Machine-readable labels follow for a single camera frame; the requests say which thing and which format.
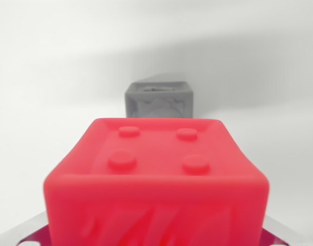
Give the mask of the black-padded silver gripper right finger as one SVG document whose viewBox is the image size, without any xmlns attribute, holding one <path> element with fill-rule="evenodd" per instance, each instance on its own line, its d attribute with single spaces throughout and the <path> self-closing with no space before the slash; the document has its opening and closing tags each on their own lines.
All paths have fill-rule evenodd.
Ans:
<svg viewBox="0 0 313 246">
<path fill-rule="evenodd" d="M 274 219 L 265 219 L 259 245 L 313 246 L 313 241 Z"/>
</svg>

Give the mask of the black-padded silver gripper left finger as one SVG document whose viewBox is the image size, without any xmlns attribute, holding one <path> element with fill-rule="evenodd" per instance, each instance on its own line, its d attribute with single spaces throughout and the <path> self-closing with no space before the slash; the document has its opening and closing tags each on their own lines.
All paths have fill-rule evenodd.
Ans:
<svg viewBox="0 0 313 246">
<path fill-rule="evenodd" d="M 46 212 L 41 212 L 7 231 L 2 245 L 19 245 L 25 241 L 37 241 L 40 245 L 52 245 Z"/>
</svg>

